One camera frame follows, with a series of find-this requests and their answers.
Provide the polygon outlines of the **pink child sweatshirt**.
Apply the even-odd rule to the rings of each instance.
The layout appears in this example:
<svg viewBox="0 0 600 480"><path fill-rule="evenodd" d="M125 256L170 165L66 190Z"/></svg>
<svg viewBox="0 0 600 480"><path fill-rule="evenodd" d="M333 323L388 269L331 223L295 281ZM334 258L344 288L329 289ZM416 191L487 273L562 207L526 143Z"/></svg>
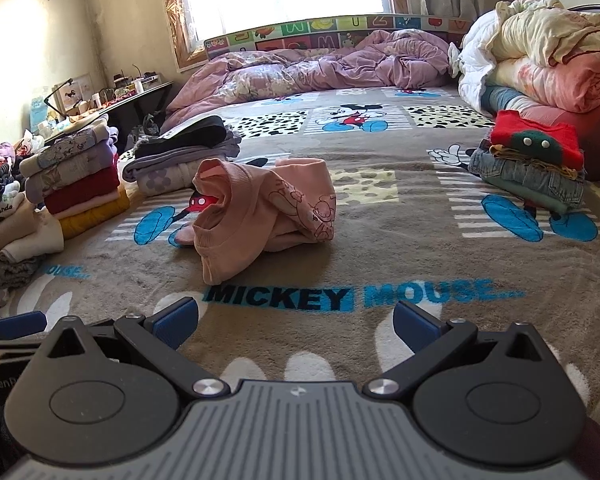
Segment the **pink child sweatshirt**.
<svg viewBox="0 0 600 480"><path fill-rule="evenodd" d="M268 168L206 159L193 184L215 202L174 242L196 249L208 285L239 274L261 252L334 238L336 192L323 159L286 158Z"/></svg>

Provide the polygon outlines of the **beige folded garment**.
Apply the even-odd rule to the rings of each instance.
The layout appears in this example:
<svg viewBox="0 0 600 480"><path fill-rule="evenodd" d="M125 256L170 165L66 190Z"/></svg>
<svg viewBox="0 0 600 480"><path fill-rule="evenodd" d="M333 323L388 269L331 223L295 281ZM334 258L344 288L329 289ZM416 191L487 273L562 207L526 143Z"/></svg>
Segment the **beige folded garment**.
<svg viewBox="0 0 600 480"><path fill-rule="evenodd" d="M64 248L59 221L46 208L38 209L26 198L0 222L0 261L4 263L57 254Z"/></svg>

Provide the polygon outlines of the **grey Mickey Mouse blanket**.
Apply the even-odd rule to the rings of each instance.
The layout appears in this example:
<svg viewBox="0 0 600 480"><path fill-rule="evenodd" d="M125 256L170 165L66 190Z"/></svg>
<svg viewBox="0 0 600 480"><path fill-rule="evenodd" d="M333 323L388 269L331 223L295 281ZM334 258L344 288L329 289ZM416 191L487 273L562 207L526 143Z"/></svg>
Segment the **grey Mickey Mouse blanket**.
<svg viewBox="0 0 600 480"><path fill-rule="evenodd" d="M496 223L520 199L466 170L486 118L452 96L322 92L306 102L224 108L239 129L280 110L290 133L242 140L246 157L326 162L335 236L264 254L225 284L204 282L192 248L170 236L194 221L189 190L143 197L68 240L23 286L0 287L0 318L41 311L50 323L199 306L184 356L230 384L242 378L366 382L410 355L391 312L410 300L485 330L533 324L600 424L600 182L585 187L579 238L539 210L528 238Z"/></svg>

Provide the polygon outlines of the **mustard yellow folded garment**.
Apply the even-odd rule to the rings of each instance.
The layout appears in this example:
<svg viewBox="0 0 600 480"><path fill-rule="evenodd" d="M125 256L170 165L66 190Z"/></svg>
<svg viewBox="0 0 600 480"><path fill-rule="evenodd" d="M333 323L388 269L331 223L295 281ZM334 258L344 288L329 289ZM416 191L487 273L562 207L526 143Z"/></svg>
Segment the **mustard yellow folded garment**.
<svg viewBox="0 0 600 480"><path fill-rule="evenodd" d="M60 220L62 234L66 240L71 240L95 226L123 214L129 209L130 200L126 194L125 188L118 188L117 197L114 200L108 200L106 203L94 206L86 211L79 212Z"/></svg>

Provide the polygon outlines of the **dark red folded garment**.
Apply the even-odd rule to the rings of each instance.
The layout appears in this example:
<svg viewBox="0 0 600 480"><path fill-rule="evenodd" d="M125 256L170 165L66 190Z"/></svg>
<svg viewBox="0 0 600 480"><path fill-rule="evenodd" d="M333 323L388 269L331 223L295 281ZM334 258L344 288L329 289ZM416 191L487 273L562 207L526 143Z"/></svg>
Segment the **dark red folded garment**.
<svg viewBox="0 0 600 480"><path fill-rule="evenodd" d="M93 198L117 191L119 184L117 157L114 157L108 167L51 192L44 198L44 204L51 214L59 214Z"/></svg>

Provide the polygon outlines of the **grey purple folded garment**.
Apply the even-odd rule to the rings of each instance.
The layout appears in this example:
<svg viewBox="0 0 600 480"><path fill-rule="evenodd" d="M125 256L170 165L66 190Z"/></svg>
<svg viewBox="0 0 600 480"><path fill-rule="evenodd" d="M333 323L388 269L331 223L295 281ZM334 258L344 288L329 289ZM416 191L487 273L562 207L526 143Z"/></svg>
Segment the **grey purple folded garment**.
<svg viewBox="0 0 600 480"><path fill-rule="evenodd" d="M147 155L134 158L122 169L122 179L126 182L136 181L140 176L148 172L168 168L178 164L187 164L204 160L207 158L233 158L239 154L242 137L235 131L230 130L226 138L213 148L203 146L189 146L188 148L176 148L157 155Z"/></svg>

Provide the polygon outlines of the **teal folded garment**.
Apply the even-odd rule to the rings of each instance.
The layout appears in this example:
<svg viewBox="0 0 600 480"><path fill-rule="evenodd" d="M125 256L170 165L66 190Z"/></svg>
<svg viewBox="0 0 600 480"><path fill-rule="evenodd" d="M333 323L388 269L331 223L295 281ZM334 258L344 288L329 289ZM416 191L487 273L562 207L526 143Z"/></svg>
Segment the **teal folded garment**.
<svg viewBox="0 0 600 480"><path fill-rule="evenodd" d="M535 206L556 212L556 214L566 214L570 211L569 205L561 202L557 198L532 190L531 188L526 188L518 183L509 182L499 177L486 177L484 180L490 185L502 188L510 194L516 195Z"/></svg>

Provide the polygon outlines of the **black folded garment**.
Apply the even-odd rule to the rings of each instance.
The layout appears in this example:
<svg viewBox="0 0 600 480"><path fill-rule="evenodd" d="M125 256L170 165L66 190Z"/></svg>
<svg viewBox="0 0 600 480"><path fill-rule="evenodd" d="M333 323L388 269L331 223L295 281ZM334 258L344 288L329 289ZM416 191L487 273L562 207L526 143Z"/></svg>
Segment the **black folded garment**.
<svg viewBox="0 0 600 480"><path fill-rule="evenodd" d="M137 145L136 158L161 155L179 148L214 148L225 140L227 135L223 119L208 116L178 130L168 138L153 138Z"/></svg>

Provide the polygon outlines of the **blue tissue pack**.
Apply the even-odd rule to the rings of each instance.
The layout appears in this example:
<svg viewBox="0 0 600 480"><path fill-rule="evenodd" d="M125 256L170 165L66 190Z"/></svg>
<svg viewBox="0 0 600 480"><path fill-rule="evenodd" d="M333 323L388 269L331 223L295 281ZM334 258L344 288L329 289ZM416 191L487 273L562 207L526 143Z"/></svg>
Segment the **blue tissue pack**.
<svg viewBox="0 0 600 480"><path fill-rule="evenodd" d="M41 122L45 122L47 117L47 104L43 98L39 96L34 98L30 103L29 108L29 119L30 119L30 131L32 133L38 133L38 126Z"/></svg>

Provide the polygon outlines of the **cluttered desk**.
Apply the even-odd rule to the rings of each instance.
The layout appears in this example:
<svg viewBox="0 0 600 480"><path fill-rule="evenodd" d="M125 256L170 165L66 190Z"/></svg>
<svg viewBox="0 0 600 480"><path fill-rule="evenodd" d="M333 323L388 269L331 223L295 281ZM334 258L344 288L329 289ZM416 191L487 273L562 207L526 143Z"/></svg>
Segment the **cluttered desk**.
<svg viewBox="0 0 600 480"><path fill-rule="evenodd" d="M147 115L160 114L172 87L173 82L162 80L158 73L143 73L134 80L119 74L114 77L112 88L103 88L92 95L90 102L79 102L73 110L67 110L66 119L61 119L47 107L46 121L38 126L38 134L50 142L63 134L79 131L104 116L118 128L131 128Z"/></svg>

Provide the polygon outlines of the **framed picture on desk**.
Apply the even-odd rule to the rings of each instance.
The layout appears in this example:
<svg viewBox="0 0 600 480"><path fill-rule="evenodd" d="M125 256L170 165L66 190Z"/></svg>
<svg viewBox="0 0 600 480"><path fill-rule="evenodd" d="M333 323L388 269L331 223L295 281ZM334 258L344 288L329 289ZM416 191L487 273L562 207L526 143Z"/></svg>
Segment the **framed picture on desk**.
<svg viewBox="0 0 600 480"><path fill-rule="evenodd" d="M73 84L61 90L62 104L65 109L73 110L79 105L79 102L90 102L95 93L92 77L90 74L84 74L72 78Z"/></svg>

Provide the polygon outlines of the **black desk lamp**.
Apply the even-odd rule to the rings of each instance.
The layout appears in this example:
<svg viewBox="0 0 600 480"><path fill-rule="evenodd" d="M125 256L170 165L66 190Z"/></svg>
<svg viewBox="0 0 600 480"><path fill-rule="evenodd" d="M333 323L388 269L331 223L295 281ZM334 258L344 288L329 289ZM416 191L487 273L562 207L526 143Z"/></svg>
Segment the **black desk lamp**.
<svg viewBox="0 0 600 480"><path fill-rule="evenodd" d="M61 90L65 87L71 86L72 84L73 79L68 78L61 84L55 86L52 92L43 98L44 104L53 110L61 119L67 118L65 105L62 104Z"/></svg>

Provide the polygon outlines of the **purple floral duvet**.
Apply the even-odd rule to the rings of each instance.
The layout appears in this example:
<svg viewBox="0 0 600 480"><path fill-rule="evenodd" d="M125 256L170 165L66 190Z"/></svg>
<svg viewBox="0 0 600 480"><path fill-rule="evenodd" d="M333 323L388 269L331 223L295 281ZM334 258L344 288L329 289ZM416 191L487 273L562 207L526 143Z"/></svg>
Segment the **purple floral duvet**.
<svg viewBox="0 0 600 480"><path fill-rule="evenodd" d="M349 88L422 89L445 84L449 44L418 29L375 30L342 49L230 52L204 64L166 107L161 130L219 107Z"/></svg>

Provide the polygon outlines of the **cream and pink quilt pile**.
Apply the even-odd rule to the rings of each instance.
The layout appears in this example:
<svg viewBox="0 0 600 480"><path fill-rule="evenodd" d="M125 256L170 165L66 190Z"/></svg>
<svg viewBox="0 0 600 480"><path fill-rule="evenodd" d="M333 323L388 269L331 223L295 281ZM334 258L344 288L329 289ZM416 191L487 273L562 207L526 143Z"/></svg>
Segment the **cream and pink quilt pile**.
<svg viewBox="0 0 600 480"><path fill-rule="evenodd" d="M573 126L585 171L600 180L600 6L500 1L449 47L449 61L478 112Z"/></svg>

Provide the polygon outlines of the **colourful alphabet headboard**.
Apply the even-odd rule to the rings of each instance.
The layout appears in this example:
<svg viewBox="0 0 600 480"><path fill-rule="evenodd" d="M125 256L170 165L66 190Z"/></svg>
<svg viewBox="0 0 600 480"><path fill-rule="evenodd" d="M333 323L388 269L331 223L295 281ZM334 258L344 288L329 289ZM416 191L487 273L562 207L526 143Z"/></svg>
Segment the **colourful alphabet headboard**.
<svg viewBox="0 0 600 480"><path fill-rule="evenodd" d="M228 52L353 48L374 30L420 29L457 46L471 21L416 14L356 14L310 18L227 32L204 40L208 59Z"/></svg>

